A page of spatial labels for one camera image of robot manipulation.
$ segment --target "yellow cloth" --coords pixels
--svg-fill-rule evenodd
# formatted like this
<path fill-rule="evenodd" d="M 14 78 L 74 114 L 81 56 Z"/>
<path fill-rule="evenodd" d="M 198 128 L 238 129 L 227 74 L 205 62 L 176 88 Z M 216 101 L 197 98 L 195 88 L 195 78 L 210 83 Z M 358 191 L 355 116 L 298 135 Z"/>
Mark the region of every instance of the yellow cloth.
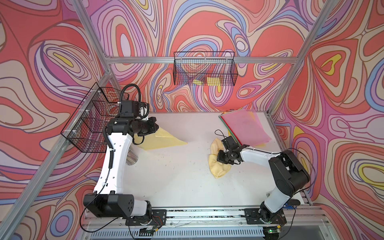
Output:
<path fill-rule="evenodd" d="M 141 137 L 135 135 L 136 143 L 141 142 L 141 140 Z M 187 144 L 187 142 L 175 138 L 174 136 L 172 136 L 172 134 L 159 127 L 159 129 L 155 133 L 145 136 L 144 142 L 138 145 L 138 147 L 141 147 L 144 150 L 151 150 L 164 147 L 180 146 L 185 144 Z"/>
<path fill-rule="evenodd" d="M 216 138 L 211 144 L 211 154 L 208 158 L 209 169 L 215 178 L 220 178 L 231 170 L 231 165 L 222 164 L 217 161 L 217 154 L 219 150 L 224 150 L 224 145 L 218 138 Z"/>

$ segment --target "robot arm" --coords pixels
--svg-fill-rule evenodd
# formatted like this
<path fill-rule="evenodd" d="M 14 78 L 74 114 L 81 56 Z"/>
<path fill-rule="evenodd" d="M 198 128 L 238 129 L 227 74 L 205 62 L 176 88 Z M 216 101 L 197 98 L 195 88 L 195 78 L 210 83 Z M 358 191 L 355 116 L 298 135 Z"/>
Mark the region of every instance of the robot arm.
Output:
<path fill-rule="evenodd" d="M 240 164 L 253 162 L 270 168 L 276 187 L 260 204 L 260 218 L 269 222 L 286 202 L 311 178 L 296 156 L 289 150 L 281 153 L 267 153 L 255 149 L 248 149 L 248 145 L 239 145 L 232 136 L 222 140 L 227 152 L 222 150 L 217 155 L 217 161 L 223 164 Z"/>
<path fill-rule="evenodd" d="M 110 144 L 107 146 L 101 174 L 93 194 L 85 195 L 83 200 L 84 206 L 96 217 L 127 219 L 130 216 L 151 214 L 148 201 L 135 200 L 133 195 L 123 194 L 122 187 L 125 162 L 134 134 L 144 137 L 159 129 L 155 123 L 156 118 L 148 118 L 146 115 L 149 109 L 143 105 L 137 101 L 121 101 L 120 113 L 109 121 L 104 130 L 104 137 L 108 138 Z"/>

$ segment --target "wire mesh basket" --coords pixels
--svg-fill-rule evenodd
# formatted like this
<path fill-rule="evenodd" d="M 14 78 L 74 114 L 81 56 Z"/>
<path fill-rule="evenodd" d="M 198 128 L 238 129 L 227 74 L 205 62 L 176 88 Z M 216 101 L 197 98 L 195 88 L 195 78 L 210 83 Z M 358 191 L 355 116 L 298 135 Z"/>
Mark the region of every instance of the wire mesh basket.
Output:
<path fill-rule="evenodd" d="M 70 117 L 61 134 L 81 152 L 105 152 L 107 143 L 103 137 L 103 128 L 119 112 L 117 102 L 120 93 L 121 91 L 115 88 L 98 87 L 74 127 L 66 129 L 75 113 Z"/>
<path fill-rule="evenodd" d="M 238 76 L 233 51 L 174 52 L 175 85 L 234 86 Z"/>

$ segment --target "white tabletop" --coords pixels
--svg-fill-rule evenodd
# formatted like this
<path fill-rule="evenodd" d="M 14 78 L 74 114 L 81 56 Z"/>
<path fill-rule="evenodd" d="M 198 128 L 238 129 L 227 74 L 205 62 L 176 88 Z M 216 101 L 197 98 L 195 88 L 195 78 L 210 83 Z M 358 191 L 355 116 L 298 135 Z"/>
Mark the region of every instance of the white tabletop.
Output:
<path fill-rule="evenodd" d="M 149 200 L 153 207 L 200 207 L 260 205 L 275 187 L 270 169 L 242 162 L 233 165 L 222 178 L 209 170 L 210 145 L 228 131 L 220 113 L 155 113 L 157 124 L 173 136 L 188 142 L 183 146 L 145 151 L 132 145 L 139 160 L 126 165 L 124 193 Z M 264 113 L 258 113 L 265 132 L 272 138 L 260 149 L 279 152 L 279 146 Z"/>

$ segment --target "pink paper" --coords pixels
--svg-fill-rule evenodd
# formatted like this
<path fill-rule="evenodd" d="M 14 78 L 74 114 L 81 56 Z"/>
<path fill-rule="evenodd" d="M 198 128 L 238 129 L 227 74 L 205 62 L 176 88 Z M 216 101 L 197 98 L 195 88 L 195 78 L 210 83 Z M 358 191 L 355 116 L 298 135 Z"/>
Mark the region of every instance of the pink paper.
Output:
<path fill-rule="evenodd" d="M 225 114 L 222 118 L 241 144 L 256 147 L 271 140 L 264 131 L 257 113 L 253 111 L 242 109 Z"/>

